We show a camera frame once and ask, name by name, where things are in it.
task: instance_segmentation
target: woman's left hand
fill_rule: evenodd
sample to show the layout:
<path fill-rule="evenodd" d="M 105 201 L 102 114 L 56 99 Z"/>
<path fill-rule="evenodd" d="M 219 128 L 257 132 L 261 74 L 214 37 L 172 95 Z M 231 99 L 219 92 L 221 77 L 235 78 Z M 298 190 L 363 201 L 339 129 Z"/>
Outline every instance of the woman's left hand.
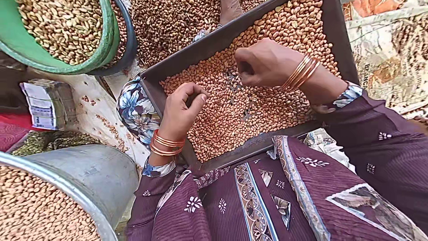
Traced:
<path fill-rule="evenodd" d="M 198 96 L 187 108 L 186 101 L 194 93 L 197 93 Z M 173 142 L 185 139 L 187 131 L 192 127 L 207 98 L 209 98 L 209 94 L 195 83 L 180 85 L 166 99 L 158 135 Z"/>

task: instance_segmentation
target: blue floral fabric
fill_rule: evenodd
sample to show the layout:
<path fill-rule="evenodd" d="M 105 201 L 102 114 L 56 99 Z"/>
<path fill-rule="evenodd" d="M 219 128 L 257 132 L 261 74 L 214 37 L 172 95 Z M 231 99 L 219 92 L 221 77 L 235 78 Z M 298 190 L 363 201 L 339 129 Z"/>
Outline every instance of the blue floral fabric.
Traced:
<path fill-rule="evenodd" d="M 363 95 L 363 88 L 361 86 L 349 81 L 346 82 L 348 83 L 347 89 L 335 101 L 326 105 L 312 105 L 312 109 L 320 114 L 331 113 Z"/>
<path fill-rule="evenodd" d="M 175 168 L 175 161 L 172 161 L 163 166 L 152 166 L 149 162 L 146 162 L 146 166 L 143 168 L 142 175 L 150 178 L 163 177 L 170 173 Z"/>
<path fill-rule="evenodd" d="M 117 112 L 128 130 L 150 148 L 153 132 L 159 129 L 160 118 L 140 84 L 137 75 L 122 88 L 117 100 Z"/>

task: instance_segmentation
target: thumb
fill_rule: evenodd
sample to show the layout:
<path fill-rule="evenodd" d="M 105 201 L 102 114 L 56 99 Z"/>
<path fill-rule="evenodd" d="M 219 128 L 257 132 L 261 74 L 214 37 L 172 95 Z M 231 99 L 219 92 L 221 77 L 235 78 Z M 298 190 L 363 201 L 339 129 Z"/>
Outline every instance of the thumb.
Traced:
<path fill-rule="evenodd" d="M 241 82 L 245 86 L 257 86 L 260 80 L 259 75 L 250 75 L 246 72 L 241 73 Z"/>
<path fill-rule="evenodd" d="M 193 100 L 192 104 L 189 107 L 189 111 L 192 113 L 194 117 L 198 115 L 198 113 L 202 110 L 202 107 L 205 105 L 207 101 L 207 96 L 205 94 L 199 94 Z"/>

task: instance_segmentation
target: floral sleeve cuff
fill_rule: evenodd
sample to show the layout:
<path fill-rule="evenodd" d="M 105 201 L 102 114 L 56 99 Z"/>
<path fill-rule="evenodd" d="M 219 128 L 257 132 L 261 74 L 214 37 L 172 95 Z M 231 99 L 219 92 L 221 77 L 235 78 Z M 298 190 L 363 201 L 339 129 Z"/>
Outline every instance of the floral sleeve cuff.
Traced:
<path fill-rule="evenodd" d="M 149 162 L 146 162 L 146 165 L 143 168 L 143 176 L 150 178 L 163 177 L 166 174 L 170 173 L 175 168 L 175 158 L 172 162 L 163 165 L 163 166 L 152 166 Z"/>
<path fill-rule="evenodd" d="M 363 95 L 363 88 L 361 86 L 349 81 L 346 82 L 348 87 L 335 101 L 325 105 L 312 105 L 312 109 L 320 114 L 328 114 L 346 106 Z"/>

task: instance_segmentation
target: steel bucket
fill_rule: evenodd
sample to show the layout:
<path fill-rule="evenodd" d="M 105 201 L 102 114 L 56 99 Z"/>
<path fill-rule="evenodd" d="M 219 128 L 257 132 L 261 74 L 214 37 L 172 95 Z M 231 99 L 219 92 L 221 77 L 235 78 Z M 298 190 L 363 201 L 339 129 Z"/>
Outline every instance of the steel bucket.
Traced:
<path fill-rule="evenodd" d="M 117 241 L 114 229 L 139 182 L 126 154 L 105 145 L 83 145 L 26 157 L 0 152 L 0 163 L 61 189 L 91 215 L 101 240 Z"/>

